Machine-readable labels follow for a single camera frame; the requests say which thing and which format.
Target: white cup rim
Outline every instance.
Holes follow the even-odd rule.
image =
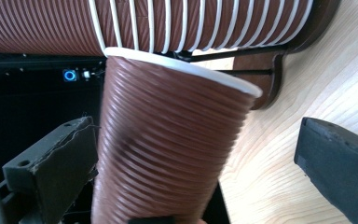
[[[186,42],[186,34],[187,34],[187,0],[183,0],[182,2],[182,33],[180,37],[180,42],[178,48],[175,52],[182,51],[183,47],[185,46]]]
[[[127,59],[133,59],[145,63],[153,63],[162,65],[164,67],[170,68],[175,71],[187,73],[197,77],[204,77],[220,83],[222,85],[228,86],[238,91],[249,93],[254,97],[258,98],[262,95],[262,91],[256,85],[239,79],[237,77],[228,76],[227,74],[210,70],[196,64],[185,63],[179,60],[163,57],[157,54],[151,54],[148,52],[143,52],[134,49],[124,49],[124,48],[106,48],[104,51],[106,56],[118,56],[124,57]]]

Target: cup rim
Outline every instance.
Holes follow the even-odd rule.
[[[165,37],[161,53],[166,53],[171,43],[171,0],[165,0]]]
[[[186,34],[187,34],[187,0],[183,0],[182,2],[182,33],[180,37],[180,42],[178,48],[175,52],[180,52],[185,46],[186,42]]]
[[[104,54],[107,56],[118,56],[127,59],[133,59],[140,62],[152,63],[162,65],[164,67],[170,68],[175,71],[187,73],[197,77],[204,77],[212,81],[218,82],[222,85],[228,86],[230,88],[249,93],[254,97],[258,98],[262,95],[262,91],[256,85],[239,79],[237,77],[231,77],[222,72],[210,70],[196,64],[185,63],[179,60],[163,57],[157,54],[151,54],[148,52],[143,52],[134,49],[124,49],[124,48],[106,48]]]
[[[133,48],[139,49],[139,40],[138,40],[138,24],[136,23],[136,9],[135,9],[135,1],[130,0],[130,17],[131,17],[131,29],[132,29],[132,41]]]
[[[222,0],[217,0],[216,1],[217,5],[216,5],[216,16],[214,18],[214,28],[213,28],[213,33],[212,33],[212,36],[211,36],[211,39],[209,40],[208,42],[208,45],[202,49],[202,51],[206,51],[208,49],[210,49],[217,37],[217,32],[219,30],[219,25],[220,25],[220,19],[222,17],[222,8],[223,8],[223,2]]]
[[[232,8],[232,16],[231,16],[231,20],[229,22],[226,37],[223,40],[223,42],[215,49],[225,48],[229,39],[232,37],[232,33],[234,32],[234,28],[235,28],[235,23],[237,22],[237,18],[238,18],[239,8],[240,8],[240,0],[234,0],[234,6]]]
[[[149,52],[153,53],[155,43],[154,6],[153,1],[147,1],[147,16],[149,20]]]
[[[199,27],[197,28],[197,34],[196,34],[196,41],[194,41],[193,47],[191,47],[188,51],[193,52],[195,49],[199,47],[201,36],[202,36],[202,30],[204,26],[205,21],[205,0],[200,0],[200,6],[199,6]]]

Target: wood grain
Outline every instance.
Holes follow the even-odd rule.
[[[277,102],[248,116],[221,175],[231,223],[348,223],[293,157],[303,117],[358,134],[358,0],[343,0],[323,38],[283,69]]]

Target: blue light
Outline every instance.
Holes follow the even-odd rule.
[[[66,70],[63,73],[63,78],[64,81],[76,81],[77,80],[77,76],[76,76],[76,72],[74,70]]]

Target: wooden surface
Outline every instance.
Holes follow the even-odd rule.
[[[323,38],[283,69],[278,101],[248,116],[221,175],[231,223],[347,223],[293,157],[303,117],[358,134],[358,0],[343,0]]]

